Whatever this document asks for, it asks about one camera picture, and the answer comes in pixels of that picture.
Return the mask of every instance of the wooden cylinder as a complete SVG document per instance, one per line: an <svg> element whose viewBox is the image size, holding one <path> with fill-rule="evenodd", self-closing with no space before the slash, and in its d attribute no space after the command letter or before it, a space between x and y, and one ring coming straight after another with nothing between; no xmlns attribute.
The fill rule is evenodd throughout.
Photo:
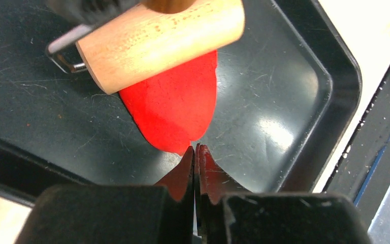
<svg viewBox="0 0 390 244"><path fill-rule="evenodd" d="M97 85L111 94L238 40L244 23L241 0L197 0L177 14L137 5L77 48Z"/></svg>

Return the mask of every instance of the baking pan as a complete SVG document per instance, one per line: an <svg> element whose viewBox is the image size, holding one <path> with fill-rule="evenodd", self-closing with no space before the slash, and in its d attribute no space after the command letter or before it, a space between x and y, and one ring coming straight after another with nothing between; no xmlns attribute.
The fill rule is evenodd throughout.
<svg viewBox="0 0 390 244"><path fill-rule="evenodd" d="M200 142L249 190L310 191L358 104L358 66L317 1L243 2L245 33L219 50ZM180 160L143 138L116 94L48 60L46 44L70 28L42 0L0 1L0 149L30 162L0 162L0 189L24 199L43 180L153 184ZM12 173L25 183L5 180Z"/></svg>

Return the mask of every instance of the flattened red playdough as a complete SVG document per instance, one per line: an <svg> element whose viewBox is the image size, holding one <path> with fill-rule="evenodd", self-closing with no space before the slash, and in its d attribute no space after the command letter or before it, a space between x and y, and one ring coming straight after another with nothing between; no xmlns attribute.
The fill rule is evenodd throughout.
<svg viewBox="0 0 390 244"><path fill-rule="evenodd" d="M183 155L204 135L216 106L216 67L214 51L119 92L150 144Z"/></svg>

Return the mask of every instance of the rolling pin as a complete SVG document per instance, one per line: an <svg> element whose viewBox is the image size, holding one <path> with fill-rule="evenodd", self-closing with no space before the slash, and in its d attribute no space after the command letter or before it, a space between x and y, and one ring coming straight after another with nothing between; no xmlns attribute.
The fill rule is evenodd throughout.
<svg viewBox="0 0 390 244"><path fill-rule="evenodd" d="M197 0L176 14L137 5L76 45L111 94L238 40L244 24L241 0Z"/></svg>

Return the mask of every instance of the blue line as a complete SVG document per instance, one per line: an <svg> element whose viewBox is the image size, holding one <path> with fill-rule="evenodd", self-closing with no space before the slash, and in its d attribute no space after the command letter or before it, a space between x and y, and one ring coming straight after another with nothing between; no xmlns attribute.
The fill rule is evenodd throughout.
<svg viewBox="0 0 390 244"><path fill-rule="evenodd" d="M375 158L375 160L374 160L374 162L373 162L373 165L371 166L370 171L369 171L369 173L367 174L367 177L366 177L366 179L364 180L364 183L363 183L363 185L361 186L361 189L360 189L360 191L358 192L358 195L356 196L355 201L353 202L355 206L358 206L358 203L360 202L361 197L362 197L362 195L364 194L364 192L365 192L365 190L366 190L366 188L367 188L367 185L368 185L369 181L371 180L371 177L373 176L374 171L376 170L376 168L377 168L377 166L378 166L378 164L379 164L379 161L380 161L380 159L382 158L383 153L385 152L386 146L388 145L389 141L390 141L390 135L389 135L388 140L386 141L385 145L384 145L384 146L379 150L379 152L377 153L377 156L376 156L376 158Z"/></svg>

